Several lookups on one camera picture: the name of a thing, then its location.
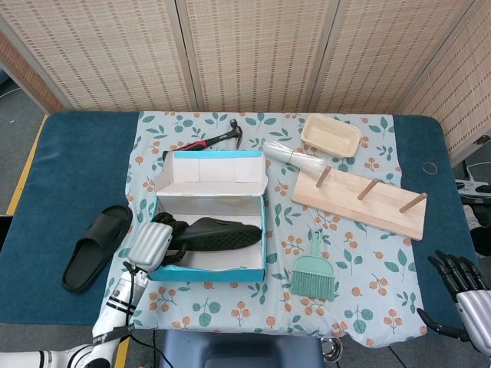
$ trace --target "robotic arm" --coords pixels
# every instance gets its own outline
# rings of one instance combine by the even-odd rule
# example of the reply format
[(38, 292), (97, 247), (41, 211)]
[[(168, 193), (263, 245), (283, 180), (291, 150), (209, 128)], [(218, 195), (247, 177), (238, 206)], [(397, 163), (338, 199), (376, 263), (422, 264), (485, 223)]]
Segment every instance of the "robotic arm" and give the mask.
[(452, 296), (465, 329), (442, 326), (434, 322), (422, 309), (417, 313), (433, 331), (470, 341), (479, 352), (491, 356), (491, 291), (474, 263), (467, 258), (457, 258), (436, 252), (440, 260), (428, 257), (443, 279)]
[(173, 227), (159, 222), (143, 224), (125, 262), (125, 271), (92, 330), (92, 345), (65, 351), (0, 353), (2, 368), (111, 368), (122, 338), (130, 335), (128, 325), (148, 285), (147, 274), (162, 263), (172, 240)]

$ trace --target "brush handle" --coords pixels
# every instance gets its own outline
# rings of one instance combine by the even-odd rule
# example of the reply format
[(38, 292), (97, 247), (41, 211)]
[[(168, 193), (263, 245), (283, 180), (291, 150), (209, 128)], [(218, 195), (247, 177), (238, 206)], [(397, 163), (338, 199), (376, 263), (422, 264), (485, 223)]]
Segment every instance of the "brush handle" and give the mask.
[(310, 251), (310, 255), (314, 255), (316, 257), (319, 256), (319, 245), (321, 244), (321, 233), (314, 232), (314, 241), (312, 242), (312, 250)]

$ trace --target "white tablecloth with leaf pattern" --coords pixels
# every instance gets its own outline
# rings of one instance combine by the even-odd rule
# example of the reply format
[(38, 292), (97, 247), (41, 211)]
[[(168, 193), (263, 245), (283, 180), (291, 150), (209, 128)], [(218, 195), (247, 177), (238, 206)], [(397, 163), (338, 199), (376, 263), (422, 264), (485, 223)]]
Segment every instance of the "white tablecloth with leaf pattern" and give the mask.
[[(331, 159), (334, 167), (399, 186), (392, 116), (327, 114), (361, 129), (355, 157), (337, 159), (300, 139), (306, 113), (140, 113), (127, 176), (127, 199), (135, 216), (116, 253), (104, 303), (123, 272), (123, 261), (139, 226), (150, 220), (154, 181), (163, 150), (243, 128), (241, 150), (257, 150), (278, 140), (299, 152)], [(234, 150), (228, 140), (212, 150)], [(409, 238), (310, 209), (291, 201), (298, 171), (267, 160), (267, 272), (260, 283), (150, 282), (133, 316), (137, 328), (215, 332), (256, 332), (335, 336), (350, 334), (368, 347), (382, 347), (426, 333), (416, 313), (422, 307)], [(321, 254), (334, 266), (332, 302), (290, 292), (295, 260), (311, 249), (312, 232), (321, 232)]]

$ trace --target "black slide sandal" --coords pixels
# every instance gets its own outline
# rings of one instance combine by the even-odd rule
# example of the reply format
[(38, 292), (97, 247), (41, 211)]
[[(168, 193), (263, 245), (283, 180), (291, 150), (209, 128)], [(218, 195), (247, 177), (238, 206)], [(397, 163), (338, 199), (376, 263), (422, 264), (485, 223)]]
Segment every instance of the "black slide sandal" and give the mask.
[(112, 205), (99, 214), (75, 245), (63, 274), (63, 288), (81, 293), (92, 285), (128, 233), (132, 218), (131, 210), (123, 205)]

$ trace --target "wooden peg board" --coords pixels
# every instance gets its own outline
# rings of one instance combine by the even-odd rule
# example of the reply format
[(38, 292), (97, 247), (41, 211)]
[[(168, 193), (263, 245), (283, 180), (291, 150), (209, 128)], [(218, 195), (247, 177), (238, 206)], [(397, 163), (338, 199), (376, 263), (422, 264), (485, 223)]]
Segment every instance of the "wooden peg board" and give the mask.
[(399, 209), (416, 198), (418, 193), (381, 182), (361, 201), (358, 200), (357, 196), (370, 181), (362, 176), (332, 169), (318, 188), (315, 186), (316, 179), (300, 171), (292, 201), (421, 240), (427, 200), (400, 213)]

